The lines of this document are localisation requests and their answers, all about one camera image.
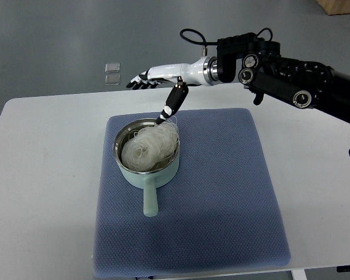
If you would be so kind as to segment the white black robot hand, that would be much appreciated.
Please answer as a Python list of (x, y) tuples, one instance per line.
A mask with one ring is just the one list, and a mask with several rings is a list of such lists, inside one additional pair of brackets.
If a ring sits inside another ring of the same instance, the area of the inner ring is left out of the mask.
[(201, 57), (193, 64), (167, 64), (151, 67), (132, 78), (127, 88), (137, 90), (155, 88), (163, 83), (174, 84), (156, 120), (156, 124), (159, 125), (177, 113), (188, 95), (190, 86), (212, 86), (218, 80), (216, 57)]

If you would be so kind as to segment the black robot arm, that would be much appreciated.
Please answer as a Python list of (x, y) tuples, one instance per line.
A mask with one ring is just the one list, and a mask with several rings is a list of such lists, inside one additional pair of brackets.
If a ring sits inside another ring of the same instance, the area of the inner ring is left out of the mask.
[(258, 33), (245, 33), (233, 37), (207, 41), (202, 33), (200, 41), (185, 36), (189, 43), (202, 46), (207, 54), (208, 46), (215, 46), (216, 59), (205, 68), (213, 81), (231, 83), (238, 79), (255, 94), (253, 103), (261, 104), (269, 95), (299, 109), (317, 109), (350, 124), (350, 76), (337, 72), (320, 62), (301, 61), (281, 56), (281, 45), (262, 33), (272, 33), (263, 28)]

